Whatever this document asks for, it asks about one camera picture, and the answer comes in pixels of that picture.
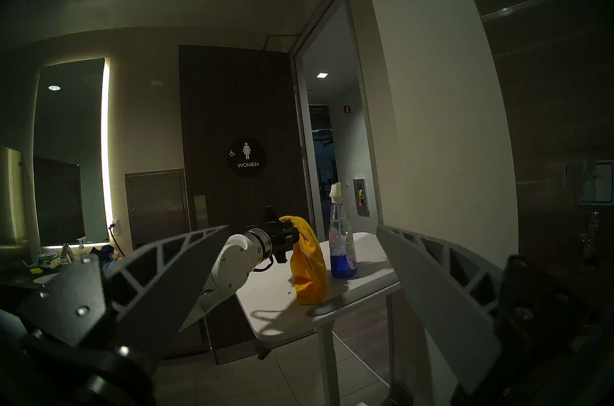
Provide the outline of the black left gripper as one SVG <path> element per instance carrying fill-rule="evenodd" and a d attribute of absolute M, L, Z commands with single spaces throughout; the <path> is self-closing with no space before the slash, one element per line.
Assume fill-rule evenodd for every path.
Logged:
<path fill-rule="evenodd" d="M 293 251 L 300 240 L 300 233 L 292 221 L 276 220 L 268 223 L 268 236 L 271 240 L 272 257 L 275 262 L 287 263 L 287 252 Z"/>

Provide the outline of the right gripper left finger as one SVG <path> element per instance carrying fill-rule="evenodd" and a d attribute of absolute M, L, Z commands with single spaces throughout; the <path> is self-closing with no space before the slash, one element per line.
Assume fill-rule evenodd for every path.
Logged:
<path fill-rule="evenodd" d="M 222 225 L 158 240 L 104 270 L 98 256 L 86 255 L 27 297 L 17 313 L 70 347 L 125 346 L 157 364 L 229 235 Z"/>

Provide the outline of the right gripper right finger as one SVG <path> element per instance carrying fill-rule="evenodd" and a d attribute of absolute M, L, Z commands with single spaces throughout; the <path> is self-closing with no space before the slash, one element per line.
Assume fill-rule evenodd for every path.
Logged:
<path fill-rule="evenodd" d="M 457 378 L 453 395 L 543 395 L 590 304 L 535 262 L 502 269 L 442 239 L 380 225 L 401 289 Z"/>

